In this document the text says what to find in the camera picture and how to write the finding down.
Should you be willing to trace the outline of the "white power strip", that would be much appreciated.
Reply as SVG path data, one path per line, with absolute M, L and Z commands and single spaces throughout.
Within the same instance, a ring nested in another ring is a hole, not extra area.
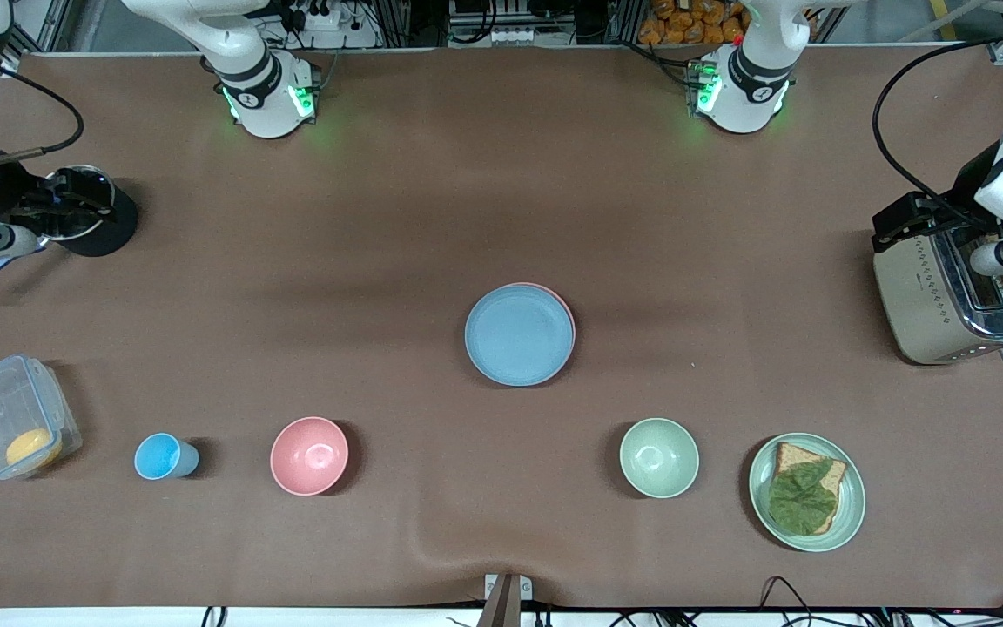
M 330 33 L 350 23 L 351 13 L 340 0 L 275 0 L 286 33 Z

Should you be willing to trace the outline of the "brown table cloth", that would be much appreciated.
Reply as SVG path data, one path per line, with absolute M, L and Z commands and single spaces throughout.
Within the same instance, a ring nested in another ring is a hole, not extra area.
M 142 211 L 108 257 L 0 273 L 0 361 L 53 370 L 83 444 L 0 481 L 0 607 L 465 603 L 516 572 L 562 606 L 1003 604 L 1003 362 L 902 361 L 871 218 L 906 192 L 869 115 L 922 48 L 806 51 L 783 110 L 733 136 L 624 49 L 350 53 L 317 123 L 259 140 L 194 56 L 27 58 L 89 164 Z M 568 365 L 509 388 L 471 307 L 513 282 L 568 302 Z M 275 437 L 334 421 L 329 491 L 275 483 Z M 637 493 L 630 425 L 699 446 L 683 495 Z M 147 481 L 137 446 L 198 449 Z M 757 446 L 828 438 L 859 532 L 773 539 Z

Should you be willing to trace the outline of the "blue cup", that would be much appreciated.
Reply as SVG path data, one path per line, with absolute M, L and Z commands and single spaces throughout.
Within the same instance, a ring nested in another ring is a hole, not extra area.
M 156 433 L 144 438 L 134 454 L 134 468 L 147 481 L 180 479 L 191 475 L 199 466 L 199 452 L 195 446 L 172 434 Z

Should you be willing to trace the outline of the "green plate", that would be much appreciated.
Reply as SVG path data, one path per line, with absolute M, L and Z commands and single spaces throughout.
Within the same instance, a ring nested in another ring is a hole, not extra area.
M 801 536 L 781 529 L 768 511 L 769 485 L 780 471 L 780 453 L 784 445 L 795 446 L 812 455 L 832 459 L 844 465 L 838 479 L 829 477 L 827 488 L 835 492 L 838 507 L 831 519 L 825 521 L 827 528 L 821 533 Z M 859 471 L 849 455 L 828 438 L 817 434 L 789 433 L 772 437 L 757 446 L 750 457 L 747 472 L 747 489 L 750 503 L 757 519 L 764 525 L 773 539 L 789 548 L 811 553 L 824 553 L 843 547 L 851 540 L 864 522 L 866 513 L 866 489 Z

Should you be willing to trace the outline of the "green lettuce leaf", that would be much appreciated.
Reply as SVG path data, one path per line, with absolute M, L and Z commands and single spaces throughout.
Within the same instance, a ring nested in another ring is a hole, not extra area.
M 800 462 L 773 477 L 769 487 L 769 516 L 778 528 L 796 536 L 819 535 L 838 508 L 838 496 L 823 480 L 833 460 Z

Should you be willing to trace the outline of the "pink plate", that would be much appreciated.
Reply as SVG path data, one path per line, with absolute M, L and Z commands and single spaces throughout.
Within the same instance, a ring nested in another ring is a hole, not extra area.
M 569 318 L 570 332 L 572 333 L 570 334 L 570 345 L 574 346 L 576 344 L 577 330 L 576 330 L 575 317 L 573 315 L 572 309 L 569 308 L 568 302 L 566 302 L 560 296 L 560 294 L 558 294 L 556 291 L 553 291 L 552 289 L 547 288 L 546 286 L 540 285 L 540 283 L 513 282 L 513 283 L 508 283 L 508 285 L 505 285 L 505 288 L 512 288 L 512 287 L 526 287 L 526 288 L 534 288 L 537 290 L 541 290 L 543 293 L 549 294 L 550 297 L 553 297 L 558 303 L 560 303 L 562 310 L 565 310 L 565 313 L 568 314 Z

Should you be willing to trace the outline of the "beige chrome toaster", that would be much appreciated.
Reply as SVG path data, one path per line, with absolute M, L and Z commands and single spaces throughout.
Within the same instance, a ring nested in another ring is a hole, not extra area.
M 970 254 L 994 234 L 937 232 L 874 255 L 874 272 L 899 351 L 920 365 L 951 365 L 983 354 L 1003 360 L 1003 286 L 979 275 Z

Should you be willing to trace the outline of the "black round pot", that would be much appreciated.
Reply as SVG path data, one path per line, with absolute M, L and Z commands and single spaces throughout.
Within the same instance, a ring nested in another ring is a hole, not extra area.
M 98 168 L 92 165 L 72 165 L 63 168 Z M 69 253 L 83 257 L 98 258 L 115 253 L 120 247 L 126 246 L 138 226 L 138 207 L 129 195 L 116 184 L 111 175 L 106 173 L 115 185 L 115 202 L 112 209 L 112 222 L 104 223 L 94 234 L 81 239 L 51 239 L 56 245 L 62 246 Z M 72 210 L 47 210 L 46 212 L 71 212 Z

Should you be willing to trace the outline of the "pink bowl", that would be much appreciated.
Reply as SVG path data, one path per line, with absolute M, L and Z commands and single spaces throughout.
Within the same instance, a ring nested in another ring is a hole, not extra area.
M 345 474 L 349 443 L 334 421 L 309 416 L 292 421 L 275 437 L 270 471 L 280 488 L 292 496 L 317 496 L 329 491 Z

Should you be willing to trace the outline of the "blue plate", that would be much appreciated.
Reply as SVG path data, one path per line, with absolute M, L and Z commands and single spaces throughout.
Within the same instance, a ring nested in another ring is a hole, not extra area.
M 568 314 L 549 294 L 501 286 L 469 311 L 463 344 L 479 373 L 509 388 L 533 388 L 561 373 L 572 357 Z

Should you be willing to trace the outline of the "green bowl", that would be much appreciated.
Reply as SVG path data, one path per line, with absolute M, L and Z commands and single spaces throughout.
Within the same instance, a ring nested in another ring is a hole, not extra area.
M 650 417 L 629 426 L 618 445 L 618 465 L 637 493 L 671 499 L 692 488 L 701 465 L 692 433 L 665 417 Z

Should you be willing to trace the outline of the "yellow food piece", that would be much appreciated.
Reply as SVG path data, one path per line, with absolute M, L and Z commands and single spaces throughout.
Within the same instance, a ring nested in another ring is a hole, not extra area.
M 7 468 L 12 472 L 40 469 L 58 460 L 63 437 L 57 431 L 33 428 L 17 435 L 5 449 Z

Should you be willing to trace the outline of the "orange snack bag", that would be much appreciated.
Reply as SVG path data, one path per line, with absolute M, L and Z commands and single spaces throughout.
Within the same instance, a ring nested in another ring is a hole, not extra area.
M 646 0 L 638 25 L 622 41 L 661 44 L 743 44 L 771 49 L 805 47 L 818 20 L 837 0 Z

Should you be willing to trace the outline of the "brown bread slice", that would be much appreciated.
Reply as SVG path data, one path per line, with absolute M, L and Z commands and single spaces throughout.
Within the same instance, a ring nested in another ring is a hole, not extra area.
M 835 508 L 835 512 L 833 512 L 831 517 L 829 517 L 824 527 L 819 529 L 819 535 L 815 536 L 824 535 L 825 532 L 827 532 L 832 526 L 833 517 L 835 517 L 840 508 L 841 483 L 843 483 L 843 480 L 846 477 L 846 472 L 849 469 L 848 464 L 825 456 L 824 454 L 813 453 L 812 451 L 808 451 L 807 448 L 800 448 L 800 446 L 790 443 L 780 443 L 779 446 L 777 446 L 777 465 L 775 473 L 773 473 L 773 477 L 775 477 L 777 473 L 790 468 L 793 464 L 800 462 L 815 462 L 824 459 L 833 460 L 833 467 L 832 471 L 828 473 L 828 476 L 824 477 L 821 484 L 823 484 L 826 489 L 830 489 L 832 493 L 835 493 L 835 496 L 838 496 L 838 508 Z

